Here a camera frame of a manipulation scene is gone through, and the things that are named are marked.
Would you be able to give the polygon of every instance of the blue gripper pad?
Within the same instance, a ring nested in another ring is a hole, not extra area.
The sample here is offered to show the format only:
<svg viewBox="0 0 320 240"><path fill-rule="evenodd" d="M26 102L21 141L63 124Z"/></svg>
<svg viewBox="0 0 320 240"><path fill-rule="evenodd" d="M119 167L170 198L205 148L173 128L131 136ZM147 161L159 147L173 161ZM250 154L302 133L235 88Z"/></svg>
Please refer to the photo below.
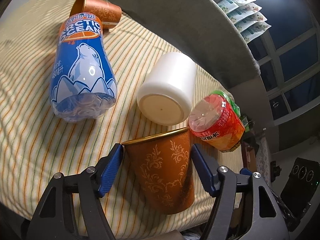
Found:
<svg viewBox="0 0 320 240"><path fill-rule="evenodd" d="M99 197L104 197L104 195L108 193L112 187L112 184L116 178L116 174L122 162L123 146L119 143L115 144L111 149L109 155L103 158L108 158L108 160L107 165L100 177L101 183L98 190Z"/></svg>
<svg viewBox="0 0 320 240"><path fill-rule="evenodd" d="M213 156L204 153L201 145L198 143L191 147L191 158L204 190L208 192L210 196L215 196L220 189L220 182L217 175L218 162Z"/></svg>
<svg viewBox="0 0 320 240"><path fill-rule="evenodd" d="M251 176L252 174L252 172L249 171L247 168L242 168L239 173L242 175L248 175L248 176Z"/></svg>

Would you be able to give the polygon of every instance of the speaker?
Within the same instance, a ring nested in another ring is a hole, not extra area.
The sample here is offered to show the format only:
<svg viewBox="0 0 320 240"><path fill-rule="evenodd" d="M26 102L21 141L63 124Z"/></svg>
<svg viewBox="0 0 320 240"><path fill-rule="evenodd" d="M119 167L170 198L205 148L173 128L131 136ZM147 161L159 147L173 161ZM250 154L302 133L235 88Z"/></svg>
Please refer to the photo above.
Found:
<svg viewBox="0 0 320 240"><path fill-rule="evenodd" d="M281 192L281 199L295 217L301 219L310 207L320 181L318 162L297 158L289 175L287 184Z"/></svg>

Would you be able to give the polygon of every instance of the striped tablecloth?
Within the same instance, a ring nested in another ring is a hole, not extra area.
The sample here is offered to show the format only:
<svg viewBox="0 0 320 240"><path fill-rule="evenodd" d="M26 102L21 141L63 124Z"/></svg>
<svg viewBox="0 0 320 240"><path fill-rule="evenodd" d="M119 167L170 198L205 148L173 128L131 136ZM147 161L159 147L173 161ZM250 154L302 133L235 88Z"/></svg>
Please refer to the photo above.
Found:
<svg viewBox="0 0 320 240"><path fill-rule="evenodd" d="M79 173L106 156L114 143L187 125L157 125L139 111L136 92L146 74L161 55L177 49L126 15L103 39L118 83L116 105L102 118L78 124L55 117L48 87L58 30L74 1L31 0L0 25L0 201L28 219L54 173ZM212 90L227 92L197 66L193 104ZM215 155L233 171L243 166L240 148ZM205 222L214 199L195 170L193 175L194 204L179 214L159 214L146 202L125 155L110 193L101 199L116 238L145 238ZM77 196L75 212L84 233Z"/></svg>

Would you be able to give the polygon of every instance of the hanging packet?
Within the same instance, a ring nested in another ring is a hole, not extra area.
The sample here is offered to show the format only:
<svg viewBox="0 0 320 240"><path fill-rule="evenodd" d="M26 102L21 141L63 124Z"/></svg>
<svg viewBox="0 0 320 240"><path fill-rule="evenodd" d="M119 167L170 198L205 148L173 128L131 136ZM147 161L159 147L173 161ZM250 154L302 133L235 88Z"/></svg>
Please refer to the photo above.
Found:
<svg viewBox="0 0 320 240"><path fill-rule="evenodd" d="M242 124L244 126L244 132L249 132L250 128L249 128L248 118L245 114L241 115L240 121L242 122Z"/></svg>
<svg viewBox="0 0 320 240"><path fill-rule="evenodd" d="M266 20L267 18L262 13L257 12L236 23L235 27L239 32L243 32L245 29L249 28L256 22L265 22Z"/></svg>
<svg viewBox="0 0 320 240"><path fill-rule="evenodd" d="M269 29L271 25L265 22L257 22L250 26L248 29L241 32L242 37L244 38L245 43L249 43L253 39L262 35L267 29Z"/></svg>
<svg viewBox="0 0 320 240"><path fill-rule="evenodd" d="M222 0L217 4L223 10L224 13L228 14L229 12L239 8L240 6L246 5L254 1L256 0Z"/></svg>
<svg viewBox="0 0 320 240"><path fill-rule="evenodd" d="M233 24L236 24L244 18L260 11L261 9L261 6L258 6L255 3L251 2L233 10L232 12L228 13L227 16Z"/></svg>

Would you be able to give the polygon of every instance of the window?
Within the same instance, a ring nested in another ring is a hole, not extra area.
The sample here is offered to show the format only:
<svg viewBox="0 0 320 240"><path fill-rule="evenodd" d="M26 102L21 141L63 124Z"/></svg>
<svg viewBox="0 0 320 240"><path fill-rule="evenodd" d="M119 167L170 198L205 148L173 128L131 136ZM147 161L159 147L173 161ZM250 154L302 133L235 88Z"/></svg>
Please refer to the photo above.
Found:
<svg viewBox="0 0 320 240"><path fill-rule="evenodd" d="M248 44L275 125L320 103L320 26L303 0L257 0L272 27Z"/></svg>
<svg viewBox="0 0 320 240"><path fill-rule="evenodd" d="M275 88L277 86L277 81L275 78L275 74L273 72L271 60L263 64L262 66L260 66L260 71L261 71L261 78L266 88L266 91L269 91Z"/></svg>
<svg viewBox="0 0 320 240"><path fill-rule="evenodd" d="M270 106L274 120L289 113L282 96L270 100Z"/></svg>
<svg viewBox="0 0 320 240"><path fill-rule="evenodd" d="M311 67L318 61L318 45L316 35L280 55L284 81Z"/></svg>
<svg viewBox="0 0 320 240"><path fill-rule="evenodd" d="M248 47L251 50L251 53L255 60L260 60L268 55L260 37L255 38L253 41L249 42Z"/></svg>
<svg viewBox="0 0 320 240"><path fill-rule="evenodd" d="M320 72L300 85L284 93L291 111L306 105L320 96Z"/></svg>

